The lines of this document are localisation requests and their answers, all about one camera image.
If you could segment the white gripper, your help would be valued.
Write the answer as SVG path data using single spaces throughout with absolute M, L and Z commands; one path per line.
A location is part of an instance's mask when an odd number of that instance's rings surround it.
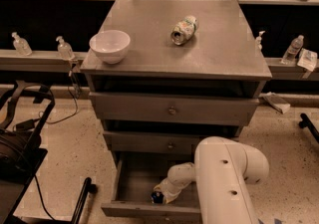
M 170 204 L 174 202 L 184 188 L 182 182 L 171 182 L 165 178 L 160 184 L 154 187 L 154 191 L 159 191 L 163 194 L 163 204 Z

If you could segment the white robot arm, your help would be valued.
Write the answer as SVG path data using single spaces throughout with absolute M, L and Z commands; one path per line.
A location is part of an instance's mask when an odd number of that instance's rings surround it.
M 169 204 L 194 182 L 202 224 L 259 224 L 246 186 L 264 181 L 268 173 L 268 160 L 257 148 L 211 136 L 198 144 L 193 162 L 168 170 L 152 199 Z

